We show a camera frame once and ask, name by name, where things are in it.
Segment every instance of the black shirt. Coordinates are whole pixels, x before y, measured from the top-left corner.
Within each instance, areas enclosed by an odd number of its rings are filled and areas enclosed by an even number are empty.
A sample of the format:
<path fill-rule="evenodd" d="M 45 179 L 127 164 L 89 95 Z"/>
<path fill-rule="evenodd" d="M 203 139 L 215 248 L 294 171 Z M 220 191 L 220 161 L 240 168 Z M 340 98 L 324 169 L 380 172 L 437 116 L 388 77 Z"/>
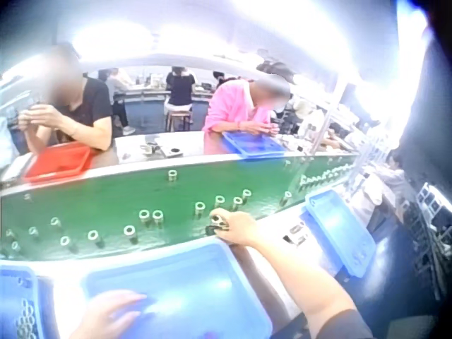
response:
<path fill-rule="evenodd" d="M 83 101 L 74 111 L 70 111 L 69 106 L 55 106 L 55 108 L 63 115 L 89 127 L 93 127 L 95 121 L 112 115 L 107 85 L 93 78 L 87 78 Z M 72 137 L 62 131 L 56 131 L 56 138 L 59 143 L 73 141 Z"/>
<path fill-rule="evenodd" d="M 323 325 L 316 339 L 372 339 L 372 332 L 356 310 L 340 312 Z"/>
<path fill-rule="evenodd" d="M 175 76 L 168 73 L 167 89 L 171 90 L 168 103 L 174 106 L 190 105 L 191 86 L 195 83 L 195 78 L 191 74 L 187 76 Z"/>

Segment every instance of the hand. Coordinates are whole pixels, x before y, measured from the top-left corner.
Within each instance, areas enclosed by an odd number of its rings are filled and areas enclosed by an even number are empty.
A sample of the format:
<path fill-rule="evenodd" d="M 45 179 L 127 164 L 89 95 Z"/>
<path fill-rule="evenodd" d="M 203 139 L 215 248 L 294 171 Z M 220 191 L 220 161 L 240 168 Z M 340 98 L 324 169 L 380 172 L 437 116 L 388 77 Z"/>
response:
<path fill-rule="evenodd" d="M 127 312 L 118 319 L 113 319 L 112 314 L 145 298 L 145 295 L 128 290 L 113 290 L 95 296 L 89 301 L 82 322 L 70 339 L 118 338 L 140 312 Z"/>
<path fill-rule="evenodd" d="M 27 112 L 31 124 L 59 129 L 63 114 L 51 105 L 33 105 Z"/>
<path fill-rule="evenodd" d="M 278 133 L 280 133 L 280 127 L 278 126 L 278 124 L 271 124 L 270 136 L 277 136 Z"/>
<path fill-rule="evenodd" d="M 215 230 L 221 239 L 243 246 L 254 246 L 260 239 L 257 222 L 245 212 L 229 212 L 216 208 L 210 215 L 219 215 L 229 226 L 229 231 Z"/>
<path fill-rule="evenodd" d="M 243 121 L 240 123 L 240 129 L 242 131 L 257 135 L 260 133 L 270 133 L 270 124 L 264 124 L 257 121 Z"/>

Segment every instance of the blue tray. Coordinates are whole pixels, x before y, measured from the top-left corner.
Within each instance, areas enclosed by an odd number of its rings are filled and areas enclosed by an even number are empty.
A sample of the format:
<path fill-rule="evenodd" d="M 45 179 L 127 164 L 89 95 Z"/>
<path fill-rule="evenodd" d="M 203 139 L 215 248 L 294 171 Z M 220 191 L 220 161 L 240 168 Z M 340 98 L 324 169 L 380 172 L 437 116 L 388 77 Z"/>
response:
<path fill-rule="evenodd" d="M 223 133 L 226 146 L 246 158 L 283 157 L 286 149 L 269 136 L 244 132 Z"/>
<path fill-rule="evenodd" d="M 307 195 L 306 202 L 348 273 L 362 278 L 376 250 L 370 233 L 331 189 Z"/>
<path fill-rule="evenodd" d="M 88 298 L 116 289 L 148 296 L 124 310 L 142 314 L 121 338 L 271 336 L 270 319 L 226 244 L 209 237 L 171 247 L 149 261 L 92 272 L 83 280 Z"/>
<path fill-rule="evenodd" d="M 27 267 L 0 267 L 0 338 L 44 338 L 36 275 Z"/>

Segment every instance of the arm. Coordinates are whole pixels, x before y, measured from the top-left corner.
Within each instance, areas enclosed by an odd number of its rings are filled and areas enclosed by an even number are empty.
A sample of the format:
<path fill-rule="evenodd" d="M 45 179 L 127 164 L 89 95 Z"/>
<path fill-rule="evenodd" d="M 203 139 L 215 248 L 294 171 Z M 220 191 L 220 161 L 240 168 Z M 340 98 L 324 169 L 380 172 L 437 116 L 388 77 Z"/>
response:
<path fill-rule="evenodd" d="M 213 210 L 211 215 L 219 215 L 229 225 L 229 231 L 215 231 L 217 236 L 235 244 L 251 246 L 268 260 L 306 316 L 312 338 L 335 315 L 356 310 L 352 298 L 333 277 L 298 257 L 291 246 L 277 243 L 263 234 L 250 215 L 221 208 Z"/>

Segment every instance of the dark hair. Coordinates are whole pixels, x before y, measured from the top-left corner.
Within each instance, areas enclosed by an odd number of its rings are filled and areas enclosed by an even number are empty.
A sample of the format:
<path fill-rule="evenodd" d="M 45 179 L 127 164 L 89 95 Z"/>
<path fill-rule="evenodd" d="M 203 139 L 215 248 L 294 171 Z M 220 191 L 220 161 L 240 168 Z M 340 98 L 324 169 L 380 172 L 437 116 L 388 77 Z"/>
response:
<path fill-rule="evenodd" d="M 258 65 L 256 69 L 267 74 L 276 74 L 283 77 L 288 83 L 294 83 L 294 72 L 282 62 L 278 61 L 272 64 L 269 61 L 265 61 Z"/>
<path fill-rule="evenodd" d="M 185 67 L 178 67 L 178 66 L 173 66 L 171 68 L 172 72 L 174 74 L 176 74 L 176 76 L 181 76 L 184 69 L 185 69 Z"/>
<path fill-rule="evenodd" d="M 221 77 L 221 76 L 224 78 L 224 77 L 225 77 L 225 74 L 224 74 L 224 73 L 221 73 L 221 72 L 217 72 L 217 71 L 214 71 L 214 72 L 213 72 L 213 77 L 214 77 L 215 79 L 218 80 L 218 78 Z"/>

